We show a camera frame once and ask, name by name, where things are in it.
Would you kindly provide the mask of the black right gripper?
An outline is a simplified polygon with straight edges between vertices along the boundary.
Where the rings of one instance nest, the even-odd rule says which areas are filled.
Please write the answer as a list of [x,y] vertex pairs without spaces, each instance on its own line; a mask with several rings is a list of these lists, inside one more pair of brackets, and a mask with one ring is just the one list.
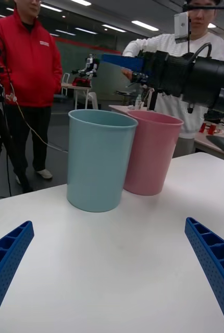
[[167,52],[143,52],[138,57],[103,54],[101,60],[132,71],[131,82],[146,85],[158,93],[181,97],[193,68],[193,53],[172,56]]

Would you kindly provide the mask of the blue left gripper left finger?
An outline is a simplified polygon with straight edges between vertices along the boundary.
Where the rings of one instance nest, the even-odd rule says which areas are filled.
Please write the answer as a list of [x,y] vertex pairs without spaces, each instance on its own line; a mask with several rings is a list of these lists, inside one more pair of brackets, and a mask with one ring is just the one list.
[[33,224],[26,221],[0,239],[0,306],[33,237]]

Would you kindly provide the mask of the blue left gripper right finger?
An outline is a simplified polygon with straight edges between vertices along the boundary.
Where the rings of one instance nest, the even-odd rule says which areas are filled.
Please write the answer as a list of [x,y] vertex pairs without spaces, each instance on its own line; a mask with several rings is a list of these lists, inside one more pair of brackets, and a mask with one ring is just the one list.
[[184,231],[224,315],[224,240],[191,217]]

